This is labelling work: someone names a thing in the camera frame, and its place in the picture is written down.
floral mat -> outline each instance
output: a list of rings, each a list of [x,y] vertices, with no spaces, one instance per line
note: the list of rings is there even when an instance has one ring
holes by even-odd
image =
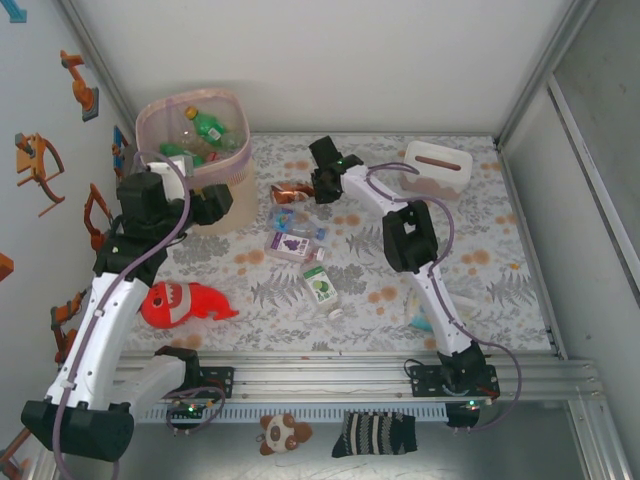
[[[214,321],[192,318],[171,330],[156,330],[138,315],[126,351],[172,344],[206,351],[418,351],[436,348],[433,335],[406,325],[411,288],[387,264],[379,218],[343,197],[330,205],[297,204],[329,228],[322,242],[326,270],[340,292],[345,315],[314,312],[298,276],[299,264],[265,256],[269,186],[309,181],[311,135],[252,138],[260,208],[255,222],[221,236],[190,234],[169,250],[157,280],[199,282],[223,292],[240,314]],[[471,183],[458,201],[448,201],[456,225],[453,251],[441,265],[451,293],[476,303],[467,319],[480,338],[516,350],[550,350],[531,273],[525,260],[500,164],[490,137],[334,135],[338,149],[366,165],[398,161],[412,140],[457,148],[473,156]],[[379,178],[399,194],[399,173]],[[430,209],[440,246],[446,217]]]

green bottle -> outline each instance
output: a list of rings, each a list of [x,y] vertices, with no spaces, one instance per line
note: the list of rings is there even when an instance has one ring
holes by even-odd
[[[193,158],[193,166],[199,167],[204,164],[204,159],[200,155],[196,155],[189,150],[182,148],[175,143],[163,143],[160,145],[160,153],[166,155],[167,157],[173,157],[175,155],[189,155]]]
[[[187,107],[184,111],[185,116],[193,122],[196,133],[200,135],[207,143],[219,147],[222,145],[220,139],[226,132],[226,129],[218,119],[213,115],[199,112],[194,106]]]

red fish toy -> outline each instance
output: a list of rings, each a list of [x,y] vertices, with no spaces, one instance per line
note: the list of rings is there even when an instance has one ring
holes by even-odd
[[[214,320],[235,317],[227,297],[215,288],[199,283],[156,283],[142,302],[140,313],[155,328],[174,328],[190,317],[207,318],[212,312]]]

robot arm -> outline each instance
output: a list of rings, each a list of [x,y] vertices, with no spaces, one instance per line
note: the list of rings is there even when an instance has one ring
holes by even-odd
[[[22,411],[22,423],[50,450],[54,420],[61,404],[65,407],[60,429],[62,452],[113,462],[127,449],[139,415],[173,390],[201,386],[196,352],[164,347],[141,372],[123,385],[113,387],[116,366],[132,319],[153,284],[158,268],[167,258],[166,249],[157,251],[134,268],[117,284],[102,310],[96,309],[121,272],[179,225],[185,205],[184,192],[167,189],[164,176],[166,174],[162,172],[141,172],[126,177],[118,186],[122,215],[114,219],[109,236],[98,252],[87,312],[69,357],[45,399],[27,402]],[[229,211],[233,201],[226,185],[190,191],[189,195],[187,221],[179,234],[193,223],[210,225],[218,221]],[[94,316],[98,319],[90,332],[89,325]],[[87,344],[81,353],[83,340]],[[79,362],[79,366],[76,376],[70,379],[69,371],[74,362]],[[70,391],[66,403],[63,400],[65,389]]]
[[[442,280],[437,259],[437,238],[425,202],[396,202],[396,193],[376,178],[367,182],[369,169],[355,155],[343,157],[330,137],[309,146],[318,165],[311,175],[317,203],[331,203],[342,193],[359,200],[382,217],[384,253],[391,267],[402,273],[417,292],[431,322],[443,376],[453,392],[468,390],[486,367],[479,345],[456,326],[463,325]],[[447,315],[444,306],[452,315]]]

brown plush toy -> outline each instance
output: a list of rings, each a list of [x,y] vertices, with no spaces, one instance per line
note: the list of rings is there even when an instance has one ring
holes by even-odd
[[[260,419],[260,425],[266,433],[260,445],[262,455],[272,453],[286,453],[298,448],[298,445],[306,442],[313,435],[308,423],[296,423],[293,415],[266,415]]]

